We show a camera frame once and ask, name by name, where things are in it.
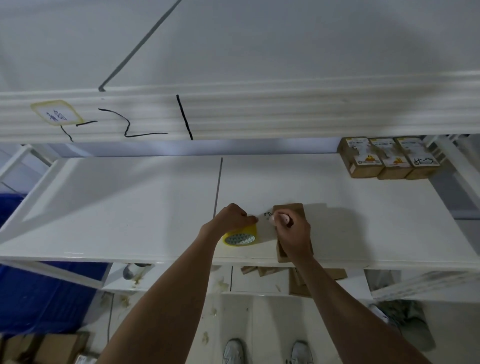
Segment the yellow bordered sticker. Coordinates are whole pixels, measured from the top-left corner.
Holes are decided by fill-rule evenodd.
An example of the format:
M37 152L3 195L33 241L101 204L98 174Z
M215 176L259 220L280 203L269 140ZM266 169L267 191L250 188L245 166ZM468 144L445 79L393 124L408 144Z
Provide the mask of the yellow bordered sticker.
M73 106L63 100L36 102L31 104L30 108L51 125L71 125L85 122Z

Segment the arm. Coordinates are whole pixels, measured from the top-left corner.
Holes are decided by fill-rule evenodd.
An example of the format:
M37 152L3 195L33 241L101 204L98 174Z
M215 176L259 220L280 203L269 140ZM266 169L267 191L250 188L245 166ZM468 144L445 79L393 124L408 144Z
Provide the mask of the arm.
M290 228L279 213L293 220ZM305 219L289 209L276 211L274 219L280 243L307 284L343 363L429 363L330 278L310 251L310 225Z
M98 364L185 363L202 314L215 246L226 232L257 222L235 204L200 229L195 241L122 322Z

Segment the box with white label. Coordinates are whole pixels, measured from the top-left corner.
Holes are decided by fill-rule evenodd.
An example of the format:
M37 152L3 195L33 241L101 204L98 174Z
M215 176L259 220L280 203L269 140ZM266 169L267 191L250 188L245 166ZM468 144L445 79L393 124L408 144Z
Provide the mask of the box with white label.
M342 138L337 152L341 155L352 178L377 177L384 164L365 137Z
M407 156L413 170L406 177L407 180L429 178L440 168L440 164L425 144L418 137L395 138L402 152Z
M370 138L370 142L385 165L377 176L379 180L401 180L413 170L409 160L393 138Z

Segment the sneaker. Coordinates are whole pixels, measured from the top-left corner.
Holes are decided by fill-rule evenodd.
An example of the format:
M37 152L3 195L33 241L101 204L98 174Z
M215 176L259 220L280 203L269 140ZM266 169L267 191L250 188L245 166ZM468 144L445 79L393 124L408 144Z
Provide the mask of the sneaker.
M293 344L291 364L313 364L312 352L304 341Z
M243 345L239 339L227 342L223 352L223 364L246 364Z

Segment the left arm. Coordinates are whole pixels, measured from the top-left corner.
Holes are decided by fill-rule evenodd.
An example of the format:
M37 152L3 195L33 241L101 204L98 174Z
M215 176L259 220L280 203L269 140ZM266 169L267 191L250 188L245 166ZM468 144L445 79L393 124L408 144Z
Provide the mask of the left arm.
M218 240L257 222L235 204L203 225L195 241L127 315L98 364L170 363L187 360L197 331Z

